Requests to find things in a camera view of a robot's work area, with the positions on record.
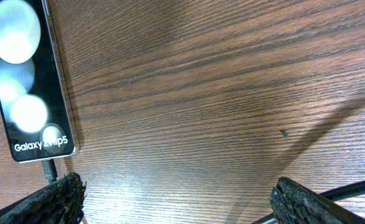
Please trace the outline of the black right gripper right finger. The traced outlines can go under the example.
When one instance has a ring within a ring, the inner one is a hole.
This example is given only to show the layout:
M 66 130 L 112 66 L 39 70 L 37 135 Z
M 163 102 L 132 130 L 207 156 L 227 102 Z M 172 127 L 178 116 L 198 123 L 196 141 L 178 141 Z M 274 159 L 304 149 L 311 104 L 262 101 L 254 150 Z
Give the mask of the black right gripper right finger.
M 365 194 L 365 180 L 323 193 L 281 177 L 272 189 L 270 204 L 277 223 L 365 223 L 365 218 L 336 204 Z

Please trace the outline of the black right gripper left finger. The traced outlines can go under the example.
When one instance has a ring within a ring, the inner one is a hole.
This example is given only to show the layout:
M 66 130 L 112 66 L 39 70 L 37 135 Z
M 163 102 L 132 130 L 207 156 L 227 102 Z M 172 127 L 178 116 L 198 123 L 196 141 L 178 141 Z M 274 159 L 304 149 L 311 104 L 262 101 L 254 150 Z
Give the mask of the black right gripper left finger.
M 0 223 L 81 223 L 86 184 L 69 173 L 27 197 L 0 209 Z

